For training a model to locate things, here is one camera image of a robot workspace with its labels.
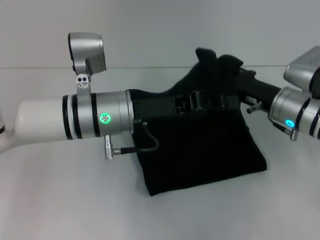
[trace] black cloth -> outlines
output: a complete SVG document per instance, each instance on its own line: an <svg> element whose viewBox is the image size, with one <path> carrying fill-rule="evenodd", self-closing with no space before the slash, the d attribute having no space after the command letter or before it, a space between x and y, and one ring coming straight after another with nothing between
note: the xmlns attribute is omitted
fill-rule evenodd
<svg viewBox="0 0 320 240"><path fill-rule="evenodd" d="M187 95L194 90L238 93L234 75L243 64L241 60L230 55L217 58L208 49L195 52L199 62L171 89L162 93L131 89L131 99ZM160 147L153 152L138 152L137 156L151 196L267 169L242 116L240 102L237 109L197 117L155 118L148 121L148 129ZM136 147L154 145L142 124L134 125L132 137Z"/></svg>

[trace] white wall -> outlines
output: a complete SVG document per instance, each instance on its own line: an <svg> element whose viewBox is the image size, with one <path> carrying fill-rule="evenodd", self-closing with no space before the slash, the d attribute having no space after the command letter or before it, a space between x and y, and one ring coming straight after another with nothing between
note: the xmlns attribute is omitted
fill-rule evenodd
<svg viewBox="0 0 320 240"><path fill-rule="evenodd" d="M103 35L111 68L93 77L93 92L166 90L197 61L198 46L233 54L254 65L258 79L283 87L282 65L319 42L319 7L311 0L2 0L3 118L10 128L21 101L75 93L66 68L67 34L75 31ZM267 171L154 197L137 157L104 160L102 139L1 154L0 239L319 239L319 141L301 134L290 142L265 113L248 115L245 107ZM113 140L133 145L129 136Z"/></svg>

